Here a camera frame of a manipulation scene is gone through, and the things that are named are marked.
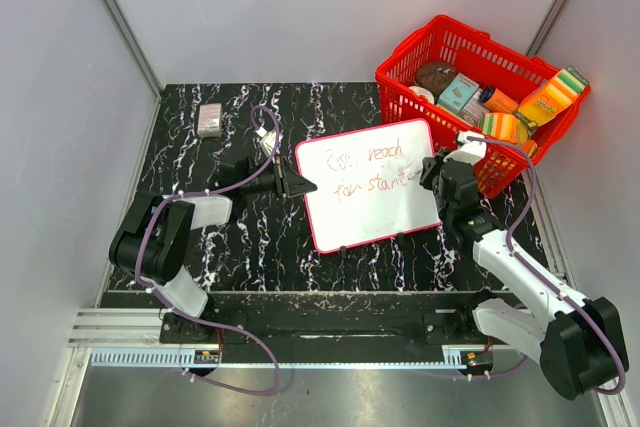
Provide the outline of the pink framed whiteboard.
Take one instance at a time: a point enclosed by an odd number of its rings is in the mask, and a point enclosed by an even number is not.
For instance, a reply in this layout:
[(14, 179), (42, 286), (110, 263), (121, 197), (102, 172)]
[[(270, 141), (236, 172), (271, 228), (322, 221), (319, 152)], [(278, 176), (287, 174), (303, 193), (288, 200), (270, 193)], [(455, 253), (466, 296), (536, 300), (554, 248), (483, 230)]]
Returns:
[(418, 178), (433, 155), (424, 119), (385, 124), (299, 143), (299, 173), (318, 189), (305, 196), (316, 250), (353, 248), (441, 224)]

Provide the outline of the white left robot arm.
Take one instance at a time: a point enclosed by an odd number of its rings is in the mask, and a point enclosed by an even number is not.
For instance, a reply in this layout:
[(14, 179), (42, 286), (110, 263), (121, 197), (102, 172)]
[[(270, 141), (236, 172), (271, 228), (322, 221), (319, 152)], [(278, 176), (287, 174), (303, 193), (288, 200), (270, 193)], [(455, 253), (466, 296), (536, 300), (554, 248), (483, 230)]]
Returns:
[(191, 233), (238, 218), (252, 195), (294, 198), (317, 190), (279, 155), (262, 165), (249, 157), (223, 164), (214, 181), (211, 191), (196, 194), (136, 192), (108, 252), (113, 266), (185, 313), (182, 331), (199, 343), (214, 336), (217, 320), (213, 301), (185, 267)]

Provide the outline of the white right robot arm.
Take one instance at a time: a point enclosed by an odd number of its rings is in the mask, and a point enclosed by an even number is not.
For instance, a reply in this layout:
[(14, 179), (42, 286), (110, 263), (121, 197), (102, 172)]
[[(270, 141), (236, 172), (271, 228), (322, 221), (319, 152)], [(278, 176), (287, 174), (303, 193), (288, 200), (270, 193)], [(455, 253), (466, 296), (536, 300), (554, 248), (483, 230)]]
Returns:
[(563, 398), (591, 390), (616, 395), (626, 384), (629, 359), (615, 305), (589, 299), (552, 275), (521, 248), (482, 205), (474, 166), (489, 140), (473, 136), (457, 149), (441, 149), (422, 161), (420, 185), (434, 194), (447, 237), (459, 253), (498, 278), (524, 307), (490, 293), (459, 313), (456, 334), (468, 343), (496, 338), (540, 367)]

